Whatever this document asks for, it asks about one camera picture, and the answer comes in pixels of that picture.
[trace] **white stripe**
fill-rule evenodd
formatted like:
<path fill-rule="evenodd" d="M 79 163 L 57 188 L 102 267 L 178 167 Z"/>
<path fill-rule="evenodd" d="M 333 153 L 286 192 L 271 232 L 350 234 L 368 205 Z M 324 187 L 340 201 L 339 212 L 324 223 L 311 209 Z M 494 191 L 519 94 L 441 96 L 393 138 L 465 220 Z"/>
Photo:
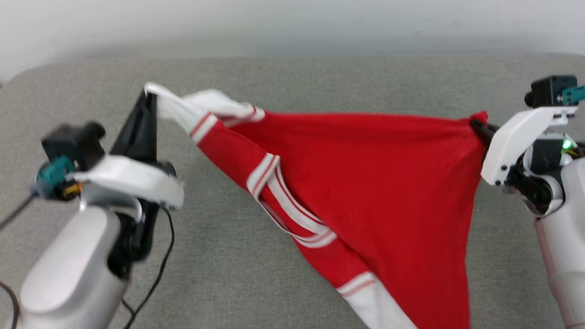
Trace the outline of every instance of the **white stripe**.
<path fill-rule="evenodd" d="M 305 242 L 303 241 L 303 238 L 298 237 L 296 235 L 293 235 L 292 237 L 297 240 L 297 242 L 303 246 L 306 246 L 307 248 L 311 248 L 311 249 L 318 249 L 318 248 L 323 248 L 326 247 L 328 245 L 331 244 L 331 242 L 335 241 L 335 239 L 337 239 L 337 234 L 335 234 L 335 232 L 329 230 L 327 232 L 325 232 L 324 234 L 321 235 L 316 235 L 314 237 L 312 237 L 312 239 L 316 238 L 316 237 L 321 237 L 325 235 L 326 237 L 324 237 L 322 240 L 319 240 L 317 242 Z"/>
<path fill-rule="evenodd" d="M 374 284 L 345 298 L 370 329 L 417 329 L 376 276 Z"/>
<path fill-rule="evenodd" d="M 258 201 L 258 203 L 260 203 L 260 205 L 262 205 L 262 207 L 264 207 L 264 210 L 268 213 L 268 215 L 270 215 L 270 218 L 272 218 L 272 220 L 274 221 L 274 223 L 280 227 L 280 229 L 282 229 L 284 232 L 293 235 L 287 227 L 287 224 L 284 223 L 283 219 L 280 218 L 280 216 L 278 216 L 277 213 L 274 212 L 274 210 L 272 210 L 272 208 L 270 208 L 270 206 L 264 202 L 264 201 Z"/>
<path fill-rule="evenodd" d="M 237 114 L 236 118 L 223 120 L 222 122 L 226 127 L 230 128 L 245 122 L 259 122 L 266 116 L 266 112 L 263 109 L 256 107 L 256 112 L 254 113 L 254 106 L 252 104 L 244 104 L 247 104 L 249 110 L 244 112 L 244 114 Z"/>
<path fill-rule="evenodd" d="M 266 113 L 264 112 L 264 110 L 259 107 L 256 107 L 256 113 L 254 113 L 254 115 L 250 118 L 250 121 L 252 122 L 262 121 L 262 119 L 264 119 L 265 116 Z"/>
<path fill-rule="evenodd" d="M 303 211 L 307 216 L 311 217 L 313 220 L 318 221 L 320 223 L 323 223 L 322 220 L 320 220 L 319 218 L 317 218 L 316 216 L 314 216 L 310 211 L 308 211 L 307 209 L 305 209 L 303 206 L 301 206 L 296 200 L 295 198 L 293 198 L 293 195 L 290 193 L 290 191 L 288 191 L 288 187 L 284 182 L 284 177 L 283 177 L 283 172 L 280 169 L 280 165 L 278 165 L 276 167 L 276 175 L 278 176 L 278 178 L 280 179 L 281 182 L 283 182 L 283 191 L 284 193 L 287 195 L 287 197 L 289 198 L 289 200 L 291 200 L 291 202 L 297 206 L 297 208 L 299 208 L 301 211 Z"/>
<path fill-rule="evenodd" d="M 262 161 L 260 161 L 260 164 L 258 164 L 258 166 L 254 169 L 254 171 L 252 171 L 250 176 L 248 176 L 248 179 L 246 180 L 246 188 L 248 189 L 248 191 L 250 191 L 250 193 L 254 196 L 254 198 L 256 200 L 258 200 L 258 196 L 260 195 L 262 188 L 266 184 L 266 181 L 274 176 L 270 172 L 272 172 L 274 170 L 274 168 L 278 164 L 278 161 L 280 161 L 279 156 L 275 156 L 273 154 L 266 153 L 266 155 L 264 156 L 264 159 L 262 159 Z"/>
<path fill-rule="evenodd" d="M 220 119 L 226 116 L 242 117 L 251 114 L 253 111 L 246 104 L 234 101 L 221 91 L 215 89 L 202 90 L 191 95 L 183 96 L 183 100 L 215 114 Z"/>
<path fill-rule="evenodd" d="M 157 107 L 161 113 L 160 117 L 175 119 L 187 133 L 190 133 L 197 122 L 208 113 L 208 111 L 184 101 L 170 90 L 155 83 L 144 85 L 144 92 L 159 96 L 157 98 Z"/>
<path fill-rule="evenodd" d="M 371 274 L 371 272 L 364 272 L 360 275 L 357 275 L 353 279 L 349 280 L 349 282 L 347 282 L 345 285 L 337 288 L 337 292 L 342 295 L 349 293 L 359 285 L 366 283 L 368 281 L 372 281 L 373 279 L 374 276 Z"/>
<path fill-rule="evenodd" d="M 297 234 L 294 234 L 291 231 L 289 231 L 287 225 L 284 223 L 282 218 L 280 218 L 280 216 L 278 216 L 278 214 L 275 213 L 274 210 L 272 208 L 270 208 L 270 206 L 266 202 L 258 200 L 258 203 L 264 208 L 265 212 L 268 213 L 270 218 L 272 218 L 274 223 L 281 230 L 283 230 L 287 234 L 291 235 L 295 240 L 298 241 L 299 244 L 306 246 L 307 248 L 312 248 L 312 249 L 323 248 L 325 246 L 328 246 L 331 242 L 333 242 L 337 238 L 337 235 L 331 230 L 326 231 L 324 234 L 321 234 L 321 235 L 315 234 L 312 237 L 308 237 L 308 238 L 304 238 L 304 237 L 301 237 Z"/>
<path fill-rule="evenodd" d="M 273 176 L 267 182 L 268 188 L 274 194 L 274 197 L 280 203 L 283 210 L 287 213 L 287 215 L 292 218 L 298 225 L 302 226 L 303 228 L 315 233 L 315 234 L 322 234 L 328 230 L 328 227 L 325 225 L 321 225 L 319 223 L 315 223 L 305 214 L 303 214 L 299 209 L 297 209 L 288 195 L 285 193 L 283 188 L 278 183 L 276 176 Z"/>
<path fill-rule="evenodd" d="M 201 126 L 199 126 L 199 128 L 197 128 L 197 131 L 195 132 L 195 134 L 193 134 L 191 139 L 196 144 L 199 144 L 201 139 L 203 139 L 203 137 L 205 137 L 205 135 L 207 135 L 207 133 L 211 130 L 211 128 L 213 128 L 215 126 L 215 123 L 217 121 L 218 121 L 218 119 L 213 114 L 208 116 L 205 119 L 205 121 L 201 124 Z"/>

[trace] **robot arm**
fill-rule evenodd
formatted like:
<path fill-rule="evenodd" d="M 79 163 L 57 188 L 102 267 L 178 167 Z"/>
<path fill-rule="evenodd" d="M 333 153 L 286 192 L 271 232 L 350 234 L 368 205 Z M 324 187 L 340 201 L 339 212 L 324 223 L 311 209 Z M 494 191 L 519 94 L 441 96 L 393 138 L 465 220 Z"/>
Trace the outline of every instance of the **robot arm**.
<path fill-rule="evenodd" d="M 566 328 L 585 328 L 585 153 L 569 135 L 552 130 L 574 117 L 585 87 L 573 76 L 532 83 L 533 109 L 499 129 L 472 122 L 488 147 L 481 170 L 490 185 L 522 196 L 535 228 L 550 290 Z"/>
<path fill-rule="evenodd" d="M 64 125 L 43 140 L 49 167 L 65 161 L 70 172 L 48 175 L 66 178 L 42 197 L 79 196 L 80 210 L 25 279 L 19 329 L 109 325 L 132 265 L 150 252 L 159 209 L 183 205 L 183 184 L 173 165 L 157 160 L 156 120 L 156 96 L 143 93 L 109 155 L 99 144 L 104 134 L 99 124 Z M 64 193 L 71 189 L 73 197 Z"/>

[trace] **black cable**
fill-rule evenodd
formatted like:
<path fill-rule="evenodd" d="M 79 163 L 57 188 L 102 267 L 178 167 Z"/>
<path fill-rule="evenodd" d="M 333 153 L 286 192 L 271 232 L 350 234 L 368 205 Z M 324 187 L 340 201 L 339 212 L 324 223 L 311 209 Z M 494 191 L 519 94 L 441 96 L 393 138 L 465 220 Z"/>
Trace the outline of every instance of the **black cable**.
<path fill-rule="evenodd" d="M 585 156 L 585 142 L 577 142 L 577 150 L 579 151 L 579 156 Z"/>
<path fill-rule="evenodd" d="M 132 318 L 136 317 L 136 311 L 134 311 L 134 309 L 132 309 L 132 307 L 130 305 L 128 305 L 128 302 L 125 301 L 124 299 L 122 299 L 122 304 L 124 305 L 124 307 L 126 307 L 126 309 L 128 310 L 128 312 L 130 312 L 130 315 L 132 316 Z"/>
<path fill-rule="evenodd" d="M 18 214 L 20 214 L 20 212 L 23 211 L 31 203 L 31 201 L 35 199 L 35 197 L 35 194 L 29 195 L 16 209 L 14 209 L 8 216 L 6 216 L 0 222 L 0 231 L 2 231 L 8 224 L 10 224 L 10 222 L 12 222 L 12 220 L 14 220 L 14 218 L 16 218 L 16 216 L 18 216 Z"/>
<path fill-rule="evenodd" d="M 134 320 L 136 319 L 138 312 L 140 312 L 140 310 L 144 307 L 144 305 L 146 304 L 146 302 L 148 301 L 150 296 L 152 296 L 152 294 L 154 293 L 154 290 L 156 289 L 156 287 L 159 285 L 160 279 L 163 277 L 164 268 L 165 268 L 165 266 L 167 266 L 168 257 L 171 255 L 171 251 L 173 250 L 173 245 L 175 244 L 175 228 L 173 227 L 173 219 L 171 218 L 171 213 L 166 208 L 163 208 L 163 210 L 165 213 L 167 213 L 168 225 L 171 228 L 171 243 L 168 245 L 167 253 L 164 254 L 163 261 L 160 264 L 159 275 L 156 277 L 156 280 L 154 281 L 152 287 L 148 291 L 148 294 L 146 294 L 146 297 L 144 298 L 142 303 L 140 303 L 140 305 L 138 305 L 138 307 L 136 308 L 136 311 L 134 311 L 130 307 L 130 305 L 128 305 L 126 300 L 122 300 L 122 304 L 130 312 L 130 320 L 128 321 L 128 323 L 126 324 L 126 327 L 124 327 L 124 329 L 130 329 L 130 326 L 132 325 L 132 323 L 134 323 Z"/>
<path fill-rule="evenodd" d="M 16 294 L 14 293 L 14 291 L 12 291 L 12 289 L 10 289 L 9 286 L 0 282 L 0 287 L 3 288 L 4 290 L 6 290 L 6 292 L 8 293 L 8 296 L 10 296 L 10 299 L 12 300 L 13 313 L 12 313 L 11 329 L 16 329 L 16 325 L 18 324 L 18 317 L 20 315 L 20 306 L 18 305 L 18 299 L 16 298 Z"/>
<path fill-rule="evenodd" d="M 30 204 L 30 202 L 35 199 L 35 197 L 35 194 L 29 195 L 24 201 L 22 201 L 20 205 L 18 205 L 16 209 L 14 209 L 8 216 L 6 216 L 6 218 L 0 222 L 0 231 L 2 231 L 8 224 L 10 224 L 10 222 L 12 222 L 14 218 L 16 218 L 16 216 L 18 216 L 18 214 L 20 214 L 20 212 L 23 211 Z M 16 294 L 8 285 L 0 282 L 0 287 L 8 293 L 10 300 L 12 300 L 13 313 L 11 329 L 16 329 L 16 325 L 18 324 L 18 317 L 20 316 L 20 305 L 18 304 L 18 298 L 16 298 Z"/>

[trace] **red and white striped trim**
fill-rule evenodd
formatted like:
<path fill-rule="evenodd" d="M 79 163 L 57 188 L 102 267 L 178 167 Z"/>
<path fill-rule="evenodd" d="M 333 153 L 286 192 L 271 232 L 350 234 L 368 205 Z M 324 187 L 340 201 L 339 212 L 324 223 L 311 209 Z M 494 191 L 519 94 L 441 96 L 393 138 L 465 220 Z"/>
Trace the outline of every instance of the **red and white striped trim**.
<path fill-rule="evenodd" d="M 344 298 L 348 298 L 351 295 L 359 292 L 360 290 L 364 289 L 365 287 L 371 286 L 374 284 L 374 276 L 370 272 L 364 272 L 345 285 L 337 288 L 337 291 L 343 296 Z"/>
<path fill-rule="evenodd" d="M 274 173 L 274 168 L 278 165 L 279 161 L 279 156 L 266 153 L 264 159 L 262 159 L 260 164 L 248 176 L 246 187 L 256 200 L 258 200 L 262 188 L 266 185 L 266 181 Z"/>
<path fill-rule="evenodd" d="M 199 144 L 201 139 L 215 126 L 218 119 L 211 113 L 207 113 L 195 124 L 189 136 L 196 143 Z"/>
<path fill-rule="evenodd" d="M 354 277 L 337 291 L 370 329 L 417 329 L 371 272 Z"/>
<path fill-rule="evenodd" d="M 286 226 L 285 221 L 266 202 L 259 199 L 260 193 L 265 186 L 268 187 L 268 191 L 274 196 L 278 205 L 286 213 L 288 218 L 313 233 L 313 236 L 302 237 L 292 233 Z M 311 214 L 292 197 L 280 170 L 279 156 L 266 153 L 264 159 L 262 159 L 260 164 L 248 176 L 246 188 L 254 196 L 254 199 L 262 205 L 276 225 L 284 232 L 290 234 L 299 244 L 307 248 L 323 248 L 337 239 L 335 232 L 324 225 L 319 218 Z"/>
<path fill-rule="evenodd" d="M 266 112 L 263 109 L 255 107 L 252 104 L 248 103 L 243 104 L 247 106 L 246 111 L 244 113 L 246 112 L 248 113 L 244 115 L 242 115 L 242 113 L 234 113 L 233 116 L 222 119 L 222 122 L 226 127 L 230 128 L 235 125 L 242 124 L 244 122 L 259 122 L 266 116 Z"/>
<path fill-rule="evenodd" d="M 311 237 L 301 237 L 300 235 L 294 234 L 288 229 L 287 225 L 284 223 L 282 218 L 280 218 L 280 216 L 278 216 L 278 214 L 266 202 L 262 200 L 259 200 L 258 202 L 262 205 L 266 213 L 268 213 L 270 218 L 272 218 L 274 223 L 276 223 L 276 225 L 280 229 L 282 229 L 287 234 L 291 235 L 299 244 L 306 246 L 307 248 L 311 249 L 323 248 L 325 246 L 328 246 L 337 238 L 337 234 L 335 234 L 335 232 L 333 232 L 329 228 L 327 229 L 327 231 L 321 234 L 315 234 Z"/>
<path fill-rule="evenodd" d="M 323 222 L 316 216 L 310 215 L 310 212 L 303 208 L 290 194 L 286 184 L 284 184 L 284 178 L 280 171 L 280 166 L 276 166 L 276 175 L 271 177 L 267 182 L 268 188 L 274 194 L 278 203 L 282 206 L 283 210 L 287 215 L 292 218 L 298 225 L 303 228 L 315 233 L 322 234 L 329 228 L 323 225 Z"/>

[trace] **gray fabric surface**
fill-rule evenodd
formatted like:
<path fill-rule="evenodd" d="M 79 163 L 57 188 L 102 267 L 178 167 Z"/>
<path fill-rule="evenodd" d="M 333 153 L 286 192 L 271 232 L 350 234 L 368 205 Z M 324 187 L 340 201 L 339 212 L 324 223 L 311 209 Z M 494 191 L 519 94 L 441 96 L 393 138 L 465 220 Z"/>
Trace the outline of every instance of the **gray fabric surface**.
<path fill-rule="evenodd" d="M 485 109 L 492 123 L 502 124 L 525 109 L 530 82 L 548 74 L 585 79 L 585 57 L 103 60 L 27 71 L 0 90 L 0 213 L 25 195 L 44 161 L 39 142 L 44 134 L 61 122 L 97 119 L 106 127 L 109 146 L 148 81 L 180 95 L 217 88 L 277 112 L 457 118 Z M 583 138 L 584 124 L 578 116 L 568 131 Z M 186 181 L 185 207 L 174 213 L 175 250 L 136 328 L 364 327 L 292 240 L 174 123 L 160 124 L 159 155 L 171 160 Z M 19 290 L 75 206 L 37 201 L 2 232 L 0 280 Z M 168 223 L 161 216 L 152 255 L 136 267 L 130 304 L 146 294 L 168 241 Z M 562 328 L 532 218 L 517 198 L 480 185 L 467 251 L 473 328 Z M 3 323 L 11 307 L 0 296 Z M 111 328 L 121 328 L 128 317 L 120 308 Z"/>

